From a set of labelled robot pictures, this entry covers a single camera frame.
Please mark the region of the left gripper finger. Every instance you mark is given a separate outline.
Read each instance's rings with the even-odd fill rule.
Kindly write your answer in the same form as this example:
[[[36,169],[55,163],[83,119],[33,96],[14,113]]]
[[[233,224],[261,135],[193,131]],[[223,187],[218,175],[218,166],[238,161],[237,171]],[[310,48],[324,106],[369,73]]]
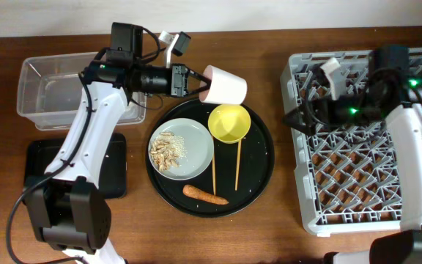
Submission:
[[[201,92],[207,91],[210,89],[210,84],[208,83],[203,83],[201,84],[198,88],[194,89],[194,90],[190,90],[188,92],[189,95],[196,95],[199,94]]]
[[[191,70],[191,69],[188,69],[188,75],[192,76],[193,78],[195,78],[197,80],[203,81],[204,83],[210,83],[211,82],[211,80],[208,77],[203,76],[202,74],[197,73],[196,71]]]

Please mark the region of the pink cup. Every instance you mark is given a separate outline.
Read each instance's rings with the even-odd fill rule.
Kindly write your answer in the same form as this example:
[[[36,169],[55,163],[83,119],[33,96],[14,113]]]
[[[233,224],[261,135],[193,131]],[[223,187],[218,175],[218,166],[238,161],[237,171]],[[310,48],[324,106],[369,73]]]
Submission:
[[[248,85],[244,78],[208,65],[203,76],[211,80],[208,90],[199,93],[202,103],[240,105],[245,100]]]

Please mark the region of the yellow bowl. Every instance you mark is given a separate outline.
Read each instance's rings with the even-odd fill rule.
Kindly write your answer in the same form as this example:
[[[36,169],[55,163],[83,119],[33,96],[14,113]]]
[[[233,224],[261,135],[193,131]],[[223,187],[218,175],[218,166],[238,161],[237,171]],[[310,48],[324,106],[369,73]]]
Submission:
[[[211,111],[207,126],[218,141],[234,144],[249,132],[251,116],[241,105],[219,105]]]

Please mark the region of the grey plate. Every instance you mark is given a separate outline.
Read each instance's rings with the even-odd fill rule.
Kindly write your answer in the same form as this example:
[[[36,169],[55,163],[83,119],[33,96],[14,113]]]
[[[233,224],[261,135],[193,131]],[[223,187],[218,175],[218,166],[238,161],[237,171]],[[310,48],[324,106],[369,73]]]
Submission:
[[[184,158],[178,159],[178,167],[160,172],[152,163],[149,150],[153,140],[166,131],[184,138],[187,153]],[[211,164],[213,153],[214,142],[210,132],[200,122],[188,118],[176,118],[159,125],[147,146],[147,155],[153,170],[170,180],[190,180],[197,177]]]

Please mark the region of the orange carrot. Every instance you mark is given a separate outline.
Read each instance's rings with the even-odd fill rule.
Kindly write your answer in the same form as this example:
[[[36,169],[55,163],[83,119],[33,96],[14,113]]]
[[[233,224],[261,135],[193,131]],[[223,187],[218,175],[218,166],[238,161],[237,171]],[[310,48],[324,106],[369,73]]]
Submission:
[[[215,196],[214,194],[202,191],[192,185],[185,185],[182,190],[183,194],[192,199],[198,199],[204,202],[212,203],[215,205],[228,205],[229,201],[223,197]]]

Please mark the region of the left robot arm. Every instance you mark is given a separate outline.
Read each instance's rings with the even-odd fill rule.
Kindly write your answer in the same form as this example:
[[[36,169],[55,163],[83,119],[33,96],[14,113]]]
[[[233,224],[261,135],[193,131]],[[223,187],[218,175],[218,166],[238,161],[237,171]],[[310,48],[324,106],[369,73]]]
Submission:
[[[66,261],[124,263],[108,235],[111,210],[99,191],[100,168],[131,92],[187,95],[188,76],[209,89],[211,67],[195,73],[183,64],[145,65],[134,59],[94,59],[79,74],[84,88],[68,135],[44,177],[25,187],[18,203],[25,204],[38,241],[65,253]]]

